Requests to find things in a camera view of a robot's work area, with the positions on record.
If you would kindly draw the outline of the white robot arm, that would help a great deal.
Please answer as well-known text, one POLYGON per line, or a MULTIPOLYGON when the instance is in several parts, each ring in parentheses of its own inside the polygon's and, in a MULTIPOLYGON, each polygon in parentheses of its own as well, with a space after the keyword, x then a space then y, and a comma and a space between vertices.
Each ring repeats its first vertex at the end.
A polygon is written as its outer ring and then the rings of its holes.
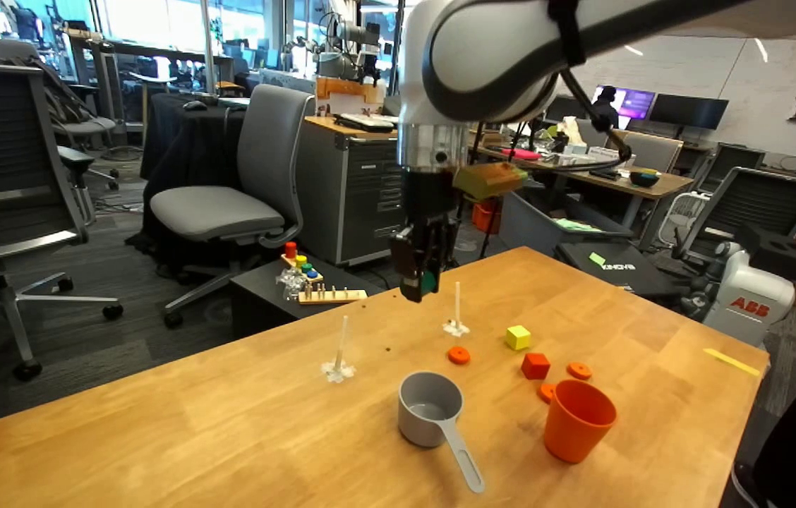
POLYGON ((399 165, 406 222, 389 239, 409 301, 440 289, 472 123, 523 121, 555 78, 619 45, 742 0, 420 0, 403 27, 399 165))

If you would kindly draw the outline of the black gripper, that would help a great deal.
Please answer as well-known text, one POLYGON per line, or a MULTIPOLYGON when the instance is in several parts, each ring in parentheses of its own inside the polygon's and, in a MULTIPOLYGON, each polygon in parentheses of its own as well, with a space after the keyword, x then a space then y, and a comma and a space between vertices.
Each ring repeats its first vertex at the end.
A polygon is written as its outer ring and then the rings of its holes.
POLYGON ((455 226, 455 186, 448 172, 406 172, 403 174, 406 231, 389 239, 399 288, 409 301, 420 298, 417 271, 431 271, 440 288, 440 271, 448 255, 455 226))

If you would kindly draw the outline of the white ABB robot base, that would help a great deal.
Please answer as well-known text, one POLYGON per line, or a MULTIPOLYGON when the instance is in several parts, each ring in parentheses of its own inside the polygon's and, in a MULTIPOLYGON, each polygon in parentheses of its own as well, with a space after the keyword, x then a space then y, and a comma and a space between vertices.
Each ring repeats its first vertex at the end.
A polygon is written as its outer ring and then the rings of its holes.
POLYGON ((793 306, 796 288, 778 272, 753 267, 740 241, 721 241, 718 255, 722 258, 722 277, 704 323, 760 347, 769 329, 793 306))

